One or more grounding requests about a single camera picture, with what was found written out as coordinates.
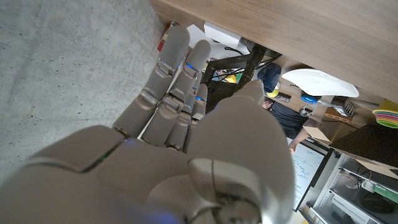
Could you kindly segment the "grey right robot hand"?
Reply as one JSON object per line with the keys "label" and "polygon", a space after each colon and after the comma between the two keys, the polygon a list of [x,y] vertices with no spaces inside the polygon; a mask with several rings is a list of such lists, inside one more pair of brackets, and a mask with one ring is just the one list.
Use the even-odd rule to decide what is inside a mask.
{"label": "grey right robot hand", "polygon": [[2,223],[287,223],[294,165],[249,80],[207,112],[194,89],[209,54],[169,32],[140,94],[111,126],[29,157],[1,183]]}

